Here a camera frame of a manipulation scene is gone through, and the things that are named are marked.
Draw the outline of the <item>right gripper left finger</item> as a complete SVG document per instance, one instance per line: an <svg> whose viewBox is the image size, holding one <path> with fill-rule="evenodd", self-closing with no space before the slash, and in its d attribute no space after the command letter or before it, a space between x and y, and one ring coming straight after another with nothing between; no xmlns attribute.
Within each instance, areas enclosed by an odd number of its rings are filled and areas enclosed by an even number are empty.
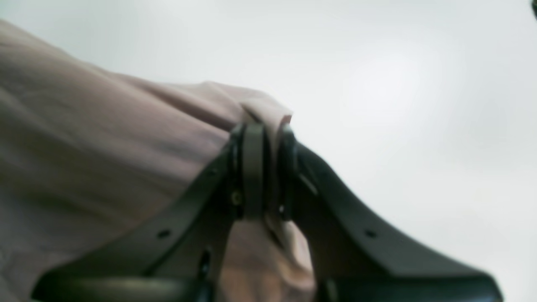
<svg viewBox="0 0 537 302"><path fill-rule="evenodd" d="M234 223L261 218L266 131L236 126L229 142L161 213L45 273L39 302L214 302Z"/></svg>

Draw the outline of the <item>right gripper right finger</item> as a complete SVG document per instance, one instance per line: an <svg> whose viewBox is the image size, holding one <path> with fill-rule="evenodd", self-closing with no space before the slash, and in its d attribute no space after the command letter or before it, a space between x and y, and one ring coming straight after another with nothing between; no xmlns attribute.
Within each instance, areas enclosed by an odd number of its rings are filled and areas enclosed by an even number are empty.
<svg viewBox="0 0 537 302"><path fill-rule="evenodd" d="M502 302L491 275L405 235L281 128L284 218L307 240L315 302Z"/></svg>

